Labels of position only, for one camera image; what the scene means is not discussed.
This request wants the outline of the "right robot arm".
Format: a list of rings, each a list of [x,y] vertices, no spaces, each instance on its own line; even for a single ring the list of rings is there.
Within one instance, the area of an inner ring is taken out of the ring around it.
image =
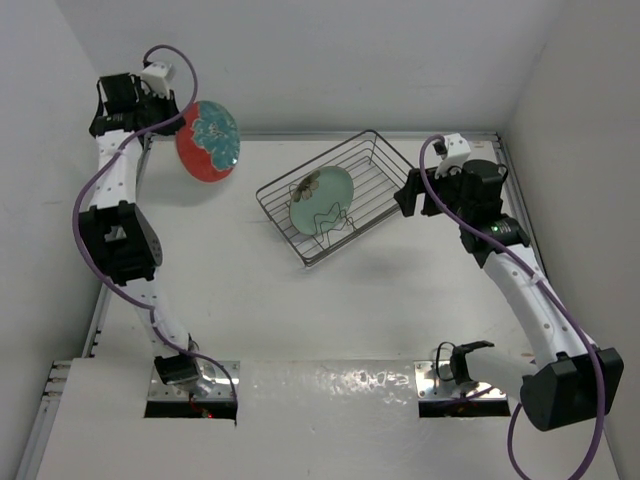
[[[413,215],[418,195],[425,197],[424,215],[454,214],[462,245],[505,297],[535,360],[518,365],[487,340],[460,344],[449,360],[452,381],[487,382],[515,396],[540,431],[608,414],[624,362],[615,349],[601,349],[584,331],[574,329],[562,313],[529,236],[502,210],[507,169],[471,160],[452,175],[435,173],[433,168],[410,171],[394,195],[402,214]]]

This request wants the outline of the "green flower plate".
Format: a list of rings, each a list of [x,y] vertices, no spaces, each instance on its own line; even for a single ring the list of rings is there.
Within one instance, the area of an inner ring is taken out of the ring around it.
[[[307,236],[328,232],[348,213],[354,191],[353,179],[344,168],[325,166],[312,171],[291,193],[292,225]]]

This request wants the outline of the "red and teal plate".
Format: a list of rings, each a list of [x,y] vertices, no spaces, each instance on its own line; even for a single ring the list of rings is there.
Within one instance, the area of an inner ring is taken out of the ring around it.
[[[240,133],[229,111],[213,101],[197,101],[184,116],[175,146],[185,170],[196,180],[215,183],[228,177],[240,156]]]

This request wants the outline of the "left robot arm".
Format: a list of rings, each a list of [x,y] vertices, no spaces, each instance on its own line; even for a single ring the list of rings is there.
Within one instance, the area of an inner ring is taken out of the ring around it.
[[[75,215],[75,235],[91,267],[134,307],[165,385],[186,388],[201,377],[191,335],[169,312],[157,274],[163,263],[158,235],[137,204],[138,182],[155,133],[183,126],[173,92],[158,94],[134,74],[101,77],[89,132],[99,153],[92,198]]]

